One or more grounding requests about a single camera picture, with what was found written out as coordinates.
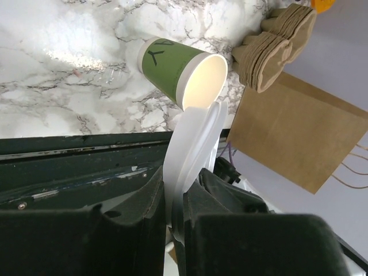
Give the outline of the green paper coffee cup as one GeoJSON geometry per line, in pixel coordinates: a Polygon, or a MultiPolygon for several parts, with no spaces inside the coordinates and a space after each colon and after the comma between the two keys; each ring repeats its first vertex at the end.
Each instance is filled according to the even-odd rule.
{"type": "Polygon", "coordinates": [[[159,37],[142,45],[137,65],[146,79],[182,110],[209,108],[228,75],[222,55],[159,37]]]}

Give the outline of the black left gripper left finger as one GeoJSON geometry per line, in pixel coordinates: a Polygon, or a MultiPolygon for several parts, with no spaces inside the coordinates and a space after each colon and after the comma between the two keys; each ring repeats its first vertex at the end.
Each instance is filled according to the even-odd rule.
{"type": "Polygon", "coordinates": [[[162,170],[115,208],[1,212],[2,275],[162,275],[162,170]]]}

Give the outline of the white plastic cup lid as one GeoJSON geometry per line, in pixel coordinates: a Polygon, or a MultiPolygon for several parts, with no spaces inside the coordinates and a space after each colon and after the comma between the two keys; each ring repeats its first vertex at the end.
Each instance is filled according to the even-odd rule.
{"type": "Polygon", "coordinates": [[[221,131],[228,113],[226,102],[208,109],[189,107],[179,119],[163,163],[166,224],[175,240],[185,243],[183,195],[205,168],[214,169],[221,131]]]}

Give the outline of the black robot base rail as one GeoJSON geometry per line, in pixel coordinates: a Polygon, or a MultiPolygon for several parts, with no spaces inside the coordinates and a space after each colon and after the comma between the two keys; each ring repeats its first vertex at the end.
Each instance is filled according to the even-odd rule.
{"type": "Polygon", "coordinates": [[[136,192],[171,132],[1,140],[1,209],[79,209],[136,192]]]}

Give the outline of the stack of pulp cup carriers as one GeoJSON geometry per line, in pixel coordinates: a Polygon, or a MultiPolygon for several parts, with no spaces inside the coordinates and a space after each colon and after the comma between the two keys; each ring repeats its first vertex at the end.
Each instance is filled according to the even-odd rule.
{"type": "Polygon", "coordinates": [[[258,93],[267,90],[286,64],[303,51],[316,22],[317,11],[311,7],[290,4],[274,9],[260,23],[261,32],[246,36],[232,50],[232,69],[239,82],[258,93]]]}

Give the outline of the brown paper bag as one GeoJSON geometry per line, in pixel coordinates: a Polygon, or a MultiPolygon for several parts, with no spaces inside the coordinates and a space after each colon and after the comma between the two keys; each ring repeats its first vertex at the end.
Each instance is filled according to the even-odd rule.
{"type": "Polygon", "coordinates": [[[367,112],[290,74],[245,89],[228,141],[316,193],[367,132],[367,112]]]}

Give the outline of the yellow snack bag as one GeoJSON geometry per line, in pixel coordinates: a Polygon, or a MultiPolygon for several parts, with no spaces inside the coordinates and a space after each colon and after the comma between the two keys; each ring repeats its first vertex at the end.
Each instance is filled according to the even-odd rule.
{"type": "Polygon", "coordinates": [[[310,0],[310,5],[318,14],[326,12],[335,3],[335,0],[310,0]]]}

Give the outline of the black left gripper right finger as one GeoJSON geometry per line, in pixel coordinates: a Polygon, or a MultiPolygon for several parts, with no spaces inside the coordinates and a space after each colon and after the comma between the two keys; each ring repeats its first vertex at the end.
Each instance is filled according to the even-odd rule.
{"type": "Polygon", "coordinates": [[[207,169],[183,187],[183,275],[358,275],[359,255],[319,216],[272,212],[207,169]]]}

